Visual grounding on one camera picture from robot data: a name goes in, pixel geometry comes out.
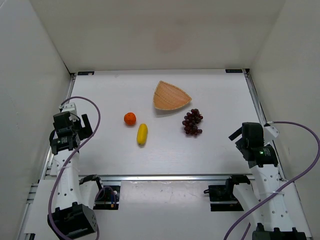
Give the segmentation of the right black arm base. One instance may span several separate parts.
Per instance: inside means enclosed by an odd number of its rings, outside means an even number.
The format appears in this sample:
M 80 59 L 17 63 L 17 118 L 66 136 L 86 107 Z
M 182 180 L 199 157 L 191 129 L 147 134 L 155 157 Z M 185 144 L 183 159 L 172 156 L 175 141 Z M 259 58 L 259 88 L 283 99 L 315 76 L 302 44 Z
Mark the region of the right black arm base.
M 235 174 L 225 180 L 224 185 L 209 185 L 203 193 L 209 196 L 211 212 L 243 212 L 238 199 L 234 196 L 235 185 L 247 184 L 251 181 L 246 175 Z

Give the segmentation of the aluminium frame rail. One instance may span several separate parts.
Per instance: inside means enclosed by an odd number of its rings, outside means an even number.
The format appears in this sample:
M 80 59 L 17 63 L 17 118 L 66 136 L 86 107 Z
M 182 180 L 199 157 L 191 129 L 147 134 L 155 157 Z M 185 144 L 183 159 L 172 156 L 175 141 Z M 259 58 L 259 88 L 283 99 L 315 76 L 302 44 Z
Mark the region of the aluminium frame rail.
M 99 175 L 103 181 L 220 181 L 231 177 L 231 174 L 178 174 L 178 175 Z
M 320 156 L 317 154 L 306 170 L 292 179 L 281 178 L 278 154 L 272 145 L 279 135 L 279 131 L 275 128 L 277 122 L 266 120 L 250 70 L 245 69 L 244 74 L 262 122 L 243 123 L 240 131 L 241 139 L 236 146 L 254 176 L 259 197 L 256 197 L 253 190 L 247 189 L 243 183 L 234 187 L 233 193 L 244 207 L 245 213 L 230 227 L 225 236 L 228 237 L 245 218 L 250 218 L 250 224 L 255 228 L 252 232 L 254 240 L 305 240 L 306 233 L 298 230 L 290 217 L 284 190 L 310 172 Z
M 51 119 L 53 120 L 53 124 L 51 125 L 53 129 L 50 131 L 48 137 L 50 148 L 46 152 L 47 156 L 44 161 L 44 167 L 41 170 L 40 178 L 37 182 L 33 183 L 29 189 L 25 211 L 22 216 L 22 223 L 17 237 L 19 240 L 33 240 L 36 235 L 35 233 L 25 233 L 25 228 L 31 215 L 31 208 L 37 193 L 38 184 L 45 179 L 50 160 L 62 151 L 70 155 L 80 144 L 79 131 L 82 128 L 81 119 L 77 117 L 76 107 L 73 103 L 67 104 L 67 102 L 64 101 L 59 106 L 59 112 L 54 114 Z

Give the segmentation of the left black corner bracket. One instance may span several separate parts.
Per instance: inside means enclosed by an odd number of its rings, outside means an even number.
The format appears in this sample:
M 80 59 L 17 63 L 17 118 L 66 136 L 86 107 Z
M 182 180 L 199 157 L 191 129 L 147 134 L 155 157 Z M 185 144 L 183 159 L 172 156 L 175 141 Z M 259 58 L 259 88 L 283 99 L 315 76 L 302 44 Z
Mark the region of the left black corner bracket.
M 79 71 L 77 73 L 78 76 L 92 76 L 94 74 L 95 74 L 94 71 Z

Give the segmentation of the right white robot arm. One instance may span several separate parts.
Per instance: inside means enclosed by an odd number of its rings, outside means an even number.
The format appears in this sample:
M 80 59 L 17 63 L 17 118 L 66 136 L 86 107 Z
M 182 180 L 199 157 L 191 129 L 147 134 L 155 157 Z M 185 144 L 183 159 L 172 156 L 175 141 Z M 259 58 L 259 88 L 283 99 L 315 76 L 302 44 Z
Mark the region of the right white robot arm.
M 232 175 L 226 182 L 230 193 L 238 200 L 254 227 L 253 240 L 305 240 L 306 234 L 298 231 L 285 203 L 285 194 L 278 170 L 274 148 L 265 141 L 260 123 L 244 122 L 229 136 L 238 138 L 235 145 L 247 161 L 258 189 L 256 196 L 245 175 Z

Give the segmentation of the right black corner bracket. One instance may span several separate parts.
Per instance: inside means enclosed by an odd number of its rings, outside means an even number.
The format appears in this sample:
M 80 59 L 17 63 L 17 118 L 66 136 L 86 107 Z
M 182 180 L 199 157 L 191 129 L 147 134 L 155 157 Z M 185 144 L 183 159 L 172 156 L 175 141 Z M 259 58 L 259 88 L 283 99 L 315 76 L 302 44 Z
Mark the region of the right black corner bracket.
M 227 74 L 242 74 L 243 70 L 242 69 L 225 69 L 225 72 Z

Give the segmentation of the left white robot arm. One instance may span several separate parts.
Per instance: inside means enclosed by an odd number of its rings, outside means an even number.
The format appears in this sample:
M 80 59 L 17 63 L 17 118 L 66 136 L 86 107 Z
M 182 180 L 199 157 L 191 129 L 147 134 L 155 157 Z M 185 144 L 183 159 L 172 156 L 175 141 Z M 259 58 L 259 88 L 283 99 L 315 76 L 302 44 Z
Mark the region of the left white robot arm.
M 62 111 L 53 116 L 54 130 L 49 138 L 57 179 L 49 198 L 47 222 L 60 240 L 75 240 L 98 230 L 95 199 L 102 189 L 98 175 L 79 178 L 82 140 L 93 133 L 88 116 Z

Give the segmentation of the purple fake grape bunch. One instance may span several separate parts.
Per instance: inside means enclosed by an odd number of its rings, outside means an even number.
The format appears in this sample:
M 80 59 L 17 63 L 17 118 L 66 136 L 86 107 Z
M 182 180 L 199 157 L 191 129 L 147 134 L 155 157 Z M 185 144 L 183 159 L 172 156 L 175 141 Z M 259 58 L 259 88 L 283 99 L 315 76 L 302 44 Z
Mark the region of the purple fake grape bunch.
M 193 108 L 188 111 L 183 117 L 182 125 L 186 135 L 197 136 L 203 133 L 203 130 L 199 128 L 199 124 L 203 120 L 203 116 L 197 108 Z

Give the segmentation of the yellow fake mango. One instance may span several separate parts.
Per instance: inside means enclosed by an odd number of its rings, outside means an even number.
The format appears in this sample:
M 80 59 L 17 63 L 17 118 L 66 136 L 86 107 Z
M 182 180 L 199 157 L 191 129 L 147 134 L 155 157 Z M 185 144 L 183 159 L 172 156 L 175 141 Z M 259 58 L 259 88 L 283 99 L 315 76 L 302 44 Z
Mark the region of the yellow fake mango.
M 137 132 L 136 141 L 139 145 L 144 145 L 147 141 L 148 127 L 145 123 L 140 124 Z

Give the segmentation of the right aluminium frame rail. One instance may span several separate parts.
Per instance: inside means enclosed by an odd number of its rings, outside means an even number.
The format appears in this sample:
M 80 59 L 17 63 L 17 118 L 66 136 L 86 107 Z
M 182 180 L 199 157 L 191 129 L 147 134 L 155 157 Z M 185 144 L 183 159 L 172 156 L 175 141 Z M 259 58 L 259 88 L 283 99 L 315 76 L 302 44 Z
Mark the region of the right aluminium frame rail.
M 253 190 L 247 189 L 243 183 L 234 187 L 233 193 L 244 207 L 245 213 L 230 227 L 225 236 L 228 237 L 245 218 L 250 218 L 250 224 L 255 228 L 252 232 L 254 240 L 305 240 L 306 233 L 298 230 L 290 217 L 284 190 L 310 172 L 320 156 L 317 154 L 306 170 L 292 179 L 281 178 L 278 154 L 272 145 L 279 135 L 279 131 L 275 128 L 277 122 L 266 120 L 250 70 L 245 69 L 244 74 L 262 122 L 243 123 L 240 131 L 241 139 L 236 146 L 254 176 L 259 197 L 256 197 Z

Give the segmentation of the left aluminium frame rail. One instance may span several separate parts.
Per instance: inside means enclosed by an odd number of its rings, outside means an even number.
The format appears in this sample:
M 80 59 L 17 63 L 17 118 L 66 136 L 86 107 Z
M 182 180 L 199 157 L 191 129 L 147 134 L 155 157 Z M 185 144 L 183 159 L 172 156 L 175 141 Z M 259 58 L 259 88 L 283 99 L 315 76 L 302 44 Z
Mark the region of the left aluminium frame rail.
M 53 120 L 53 124 L 51 125 L 53 129 L 50 131 L 48 137 L 50 148 L 46 152 L 47 156 L 44 161 L 44 167 L 41 170 L 40 178 L 37 182 L 33 183 L 29 189 L 25 211 L 22 216 L 22 223 L 17 237 L 19 240 L 33 240 L 36 235 L 35 233 L 25 233 L 25 228 L 31 215 L 31 208 L 37 193 L 38 184 L 45 179 L 50 160 L 62 151 L 70 155 L 80 144 L 79 131 L 82 128 L 81 119 L 77 117 L 76 107 L 73 103 L 67 104 L 67 102 L 64 101 L 59 106 L 59 112 L 54 114 L 51 119 Z

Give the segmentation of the woven wicker fruit bowl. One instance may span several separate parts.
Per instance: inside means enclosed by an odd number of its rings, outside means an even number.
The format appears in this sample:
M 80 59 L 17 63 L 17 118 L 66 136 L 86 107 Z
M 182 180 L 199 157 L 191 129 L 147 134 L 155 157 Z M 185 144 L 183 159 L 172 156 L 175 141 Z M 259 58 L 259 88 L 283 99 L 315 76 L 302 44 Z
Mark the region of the woven wicker fruit bowl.
M 185 91 L 162 80 L 159 81 L 153 94 L 153 106 L 157 110 L 177 110 L 191 101 L 192 98 Z

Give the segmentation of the orange fake tangerine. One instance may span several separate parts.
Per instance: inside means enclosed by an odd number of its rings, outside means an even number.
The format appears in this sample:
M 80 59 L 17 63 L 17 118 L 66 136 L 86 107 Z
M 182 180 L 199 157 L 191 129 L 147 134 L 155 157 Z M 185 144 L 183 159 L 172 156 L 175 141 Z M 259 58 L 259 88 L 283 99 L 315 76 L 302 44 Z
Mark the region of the orange fake tangerine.
M 133 126 L 136 124 L 137 118 L 136 115 L 133 112 L 128 112 L 124 115 L 123 118 L 124 122 L 128 126 Z

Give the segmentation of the black corner bracket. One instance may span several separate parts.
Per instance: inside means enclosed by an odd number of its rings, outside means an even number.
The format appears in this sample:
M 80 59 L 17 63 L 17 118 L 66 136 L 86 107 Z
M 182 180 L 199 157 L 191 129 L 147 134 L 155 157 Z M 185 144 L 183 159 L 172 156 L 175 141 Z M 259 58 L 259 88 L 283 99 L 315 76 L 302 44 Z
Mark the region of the black corner bracket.
M 227 74 L 242 74 L 243 70 L 242 69 L 225 69 L 225 72 Z
M 94 74 L 95 74 L 94 71 L 79 71 L 77 73 L 78 76 L 92 76 Z

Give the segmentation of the front aluminium frame rail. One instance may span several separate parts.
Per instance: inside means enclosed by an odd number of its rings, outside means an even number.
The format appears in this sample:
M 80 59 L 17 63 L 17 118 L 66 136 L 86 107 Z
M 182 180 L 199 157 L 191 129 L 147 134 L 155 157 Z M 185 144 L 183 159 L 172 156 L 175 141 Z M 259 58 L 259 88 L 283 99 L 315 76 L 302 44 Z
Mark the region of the front aluminium frame rail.
M 178 175 L 99 175 L 103 181 L 220 181 L 231 177 L 231 174 L 178 174 Z

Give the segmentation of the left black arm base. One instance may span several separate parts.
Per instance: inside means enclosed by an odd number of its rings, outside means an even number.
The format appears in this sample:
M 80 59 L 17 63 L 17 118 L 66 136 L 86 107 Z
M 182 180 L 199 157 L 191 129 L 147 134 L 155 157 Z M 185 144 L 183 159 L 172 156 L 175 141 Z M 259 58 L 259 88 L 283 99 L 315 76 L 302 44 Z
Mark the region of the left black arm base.
M 111 185 L 113 193 L 109 188 L 104 189 L 95 200 L 94 210 L 118 210 L 120 204 L 120 185 Z

